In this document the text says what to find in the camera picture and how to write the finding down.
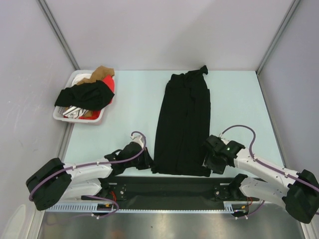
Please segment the black tank top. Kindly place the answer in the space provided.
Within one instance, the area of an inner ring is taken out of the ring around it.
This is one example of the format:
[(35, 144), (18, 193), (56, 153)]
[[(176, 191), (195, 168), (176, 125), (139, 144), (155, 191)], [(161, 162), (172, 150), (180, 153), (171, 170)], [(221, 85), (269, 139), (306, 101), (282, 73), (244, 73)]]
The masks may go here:
[(202, 144), (210, 131), (210, 90), (207, 66), (168, 81), (159, 113), (152, 173), (210, 176), (203, 166)]

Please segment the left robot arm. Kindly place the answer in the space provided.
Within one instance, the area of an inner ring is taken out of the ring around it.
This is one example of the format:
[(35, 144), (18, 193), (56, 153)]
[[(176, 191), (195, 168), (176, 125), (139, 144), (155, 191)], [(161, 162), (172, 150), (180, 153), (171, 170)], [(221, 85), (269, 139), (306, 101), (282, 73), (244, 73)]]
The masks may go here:
[(128, 168), (150, 169), (154, 162), (141, 135), (123, 149), (90, 163), (63, 163), (53, 158), (26, 181), (29, 200), (39, 211), (62, 200), (100, 200), (116, 198), (107, 178), (122, 174)]

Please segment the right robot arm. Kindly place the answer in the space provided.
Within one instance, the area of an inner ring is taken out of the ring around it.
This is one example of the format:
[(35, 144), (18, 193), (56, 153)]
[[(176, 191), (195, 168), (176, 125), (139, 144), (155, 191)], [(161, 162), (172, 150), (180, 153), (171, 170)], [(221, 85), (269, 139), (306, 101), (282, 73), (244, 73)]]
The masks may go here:
[(319, 183), (308, 170), (297, 172), (253, 155), (251, 148), (211, 135), (203, 144), (204, 165), (223, 174), (227, 166), (249, 172), (238, 174), (226, 187), (226, 195), (241, 200), (258, 198), (284, 208), (297, 221), (309, 224), (319, 209)]

